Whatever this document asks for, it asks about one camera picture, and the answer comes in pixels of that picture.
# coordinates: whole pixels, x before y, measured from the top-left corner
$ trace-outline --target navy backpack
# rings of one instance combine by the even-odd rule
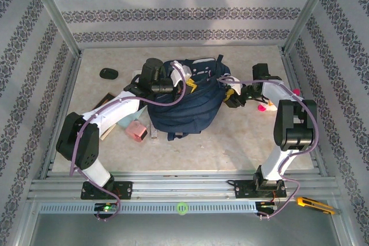
[[[189,134],[199,134],[209,127],[225,98],[225,86],[218,82],[224,74],[230,74],[228,66],[221,60],[205,58],[197,60],[177,60],[188,66],[192,72],[192,79],[197,85],[196,90],[185,95],[176,105],[161,107],[148,104],[148,112],[152,124],[159,131],[168,133],[168,140],[183,138]],[[167,77],[173,71],[172,61],[164,63]],[[160,103],[173,102],[172,94],[158,94],[155,101]]]

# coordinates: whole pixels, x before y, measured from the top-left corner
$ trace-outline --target black computer mouse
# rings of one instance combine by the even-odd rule
[[[118,72],[115,69],[102,69],[100,71],[100,77],[104,79],[114,80],[118,77]]]

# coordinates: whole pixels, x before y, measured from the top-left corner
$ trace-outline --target pink object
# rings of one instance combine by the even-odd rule
[[[258,106],[258,111],[265,112],[266,111],[266,108],[263,107],[262,105],[259,105]]]
[[[300,90],[299,90],[299,89],[294,89],[292,92],[293,92],[295,95],[297,95],[297,96],[300,96],[300,94],[301,94],[301,92],[300,92]]]
[[[141,142],[145,136],[148,134],[148,131],[144,125],[142,125],[139,121],[134,120],[129,123],[126,128],[126,134],[129,137],[132,137],[135,141]]]

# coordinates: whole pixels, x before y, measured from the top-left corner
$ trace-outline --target patterned wall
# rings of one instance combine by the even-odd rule
[[[0,0],[0,245],[51,141],[73,57],[41,0]]]
[[[80,48],[283,45],[306,0],[55,0]]]
[[[318,104],[320,147],[358,245],[369,245],[369,0],[320,0],[290,57]]]

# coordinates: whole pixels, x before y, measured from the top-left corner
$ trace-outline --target green ring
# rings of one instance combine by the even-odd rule
[[[184,203],[184,202],[179,202],[178,205],[177,205],[177,213],[179,215],[185,215],[188,212],[189,212],[188,204]]]

